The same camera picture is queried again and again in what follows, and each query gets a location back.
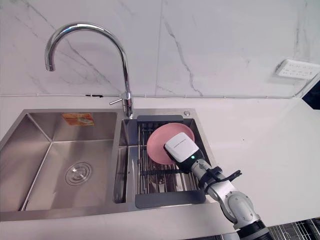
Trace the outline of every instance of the pink plate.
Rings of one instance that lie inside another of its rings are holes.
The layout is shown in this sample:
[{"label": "pink plate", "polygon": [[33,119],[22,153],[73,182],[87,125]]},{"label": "pink plate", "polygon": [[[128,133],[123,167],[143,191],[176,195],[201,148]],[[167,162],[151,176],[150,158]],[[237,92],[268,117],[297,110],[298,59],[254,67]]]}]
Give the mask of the pink plate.
[{"label": "pink plate", "polygon": [[156,129],[146,143],[146,152],[149,157],[158,164],[174,164],[164,149],[167,141],[179,133],[185,133],[195,141],[192,130],[182,123],[168,123]]}]

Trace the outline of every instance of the power strip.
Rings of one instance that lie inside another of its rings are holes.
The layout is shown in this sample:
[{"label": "power strip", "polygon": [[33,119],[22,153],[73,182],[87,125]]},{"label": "power strip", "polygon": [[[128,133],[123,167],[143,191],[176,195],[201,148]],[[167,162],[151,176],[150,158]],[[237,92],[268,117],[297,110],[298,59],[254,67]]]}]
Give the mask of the power strip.
[{"label": "power strip", "polygon": [[319,64],[290,59],[284,60],[275,71],[281,77],[306,80],[313,79],[319,72]]}]

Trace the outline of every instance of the sink rim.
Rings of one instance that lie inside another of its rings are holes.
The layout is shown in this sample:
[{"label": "sink rim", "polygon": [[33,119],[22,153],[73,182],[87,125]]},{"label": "sink rim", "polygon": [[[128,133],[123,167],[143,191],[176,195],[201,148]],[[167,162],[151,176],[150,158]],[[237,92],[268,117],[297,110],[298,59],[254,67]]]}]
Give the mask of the sink rim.
[{"label": "sink rim", "polygon": [[[56,208],[47,210],[28,210],[28,211],[7,211],[1,212],[0,222],[2,221],[21,221],[21,220],[41,220],[41,219],[56,219],[56,218],[71,218],[71,217],[84,217],[92,215],[101,214],[111,214],[111,213],[122,213],[122,212],[132,212],[147,210],[148,208],[139,209],[135,206],[135,198],[131,195],[134,194],[135,186],[134,181],[131,186],[127,189],[127,201],[124,203],[115,203],[113,201],[114,187],[115,187],[115,177],[116,168],[118,162],[118,147],[120,144],[121,137],[121,124],[122,120],[129,119],[123,113],[122,109],[119,108],[54,108],[54,109],[24,109],[21,114],[17,117],[15,122],[12,124],[10,129],[4,135],[3,139],[0,141],[0,151],[9,140],[10,136],[13,134],[15,129],[18,127],[22,119],[26,114],[31,113],[116,113],[116,123],[114,129],[114,139],[113,147],[110,160],[110,171],[108,175],[108,188],[106,191],[106,203],[102,206],[86,206],[86,207],[72,207],[72,208]],[[201,140],[203,142],[205,151],[212,165],[215,164],[215,158],[208,144],[206,135],[202,129],[201,123],[197,116],[196,110],[194,108],[136,108],[134,112],[133,119],[137,119],[139,115],[181,115],[185,119],[194,119],[195,124],[198,128]]]}]

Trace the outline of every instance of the faucet spout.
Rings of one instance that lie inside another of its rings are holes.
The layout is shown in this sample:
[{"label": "faucet spout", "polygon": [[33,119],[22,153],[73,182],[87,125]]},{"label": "faucet spout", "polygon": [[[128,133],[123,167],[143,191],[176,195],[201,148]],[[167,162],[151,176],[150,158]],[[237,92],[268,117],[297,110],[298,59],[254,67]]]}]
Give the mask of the faucet spout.
[{"label": "faucet spout", "polygon": [[108,30],[105,28],[96,25],[94,23],[89,22],[74,22],[69,23],[67,25],[64,25],[57,29],[52,36],[49,38],[46,47],[45,47],[45,53],[44,53],[44,60],[45,60],[45,67],[48,71],[54,71],[55,68],[55,61],[54,61],[54,55],[57,48],[58,43],[61,39],[63,39],[66,35],[81,31],[81,30],[87,30],[87,31],[93,31],[96,33],[99,33],[105,37],[107,37],[117,48],[122,61],[122,68],[123,68],[123,77],[124,77],[124,86],[125,86],[125,92],[121,94],[122,99],[122,105],[123,109],[126,113],[126,116],[129,118],[133,117],[133,103],[132,103],[132,94],[130,91],[130,85],[129,85],[129,74],[128,74],[128,62],[127,62],[127,56],[124,51],[124,48],[122,47],[120,41]]}]

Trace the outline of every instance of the marble wall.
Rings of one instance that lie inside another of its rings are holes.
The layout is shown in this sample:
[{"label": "marble wall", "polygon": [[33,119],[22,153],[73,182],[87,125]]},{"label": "marble wall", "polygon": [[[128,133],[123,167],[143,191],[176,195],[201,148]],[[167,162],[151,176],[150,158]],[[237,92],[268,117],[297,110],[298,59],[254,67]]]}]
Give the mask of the marble wall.
[{"label": "marble wall", "polygon": [[85,21],[121,41],[135,96],[290,97],[308,82],[275,68],[320,64],[319,13],[318,0],[0,0],[0,93],[123,92],[117,50],[93,32],[69,35],[45,70],[55,29]]}]

